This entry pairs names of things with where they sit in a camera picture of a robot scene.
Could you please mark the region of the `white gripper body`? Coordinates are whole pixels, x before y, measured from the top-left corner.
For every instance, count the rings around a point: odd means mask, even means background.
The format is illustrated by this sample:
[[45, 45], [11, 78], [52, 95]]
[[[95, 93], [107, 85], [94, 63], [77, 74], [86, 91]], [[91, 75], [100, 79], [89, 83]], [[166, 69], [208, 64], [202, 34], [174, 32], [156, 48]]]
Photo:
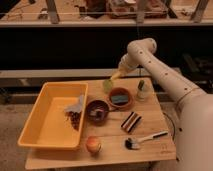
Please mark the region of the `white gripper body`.
[[118, 71], [120, 72], [120, 75], [125, 76], [135, 69], [136, 62], [128, 54], [125, 54], [118, 64]]

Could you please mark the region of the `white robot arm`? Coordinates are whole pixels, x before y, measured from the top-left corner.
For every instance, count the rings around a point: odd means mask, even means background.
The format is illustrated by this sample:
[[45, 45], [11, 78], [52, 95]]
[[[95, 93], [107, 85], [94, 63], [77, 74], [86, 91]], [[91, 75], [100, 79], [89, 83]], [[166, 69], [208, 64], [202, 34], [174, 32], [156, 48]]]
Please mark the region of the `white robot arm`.
[[143, 66], [180, 109], [177, 170], [213, 171], [213, 94], [157, 59], [156, 50], [153, 38], [131, 41], [119, 67], [128, 73]]

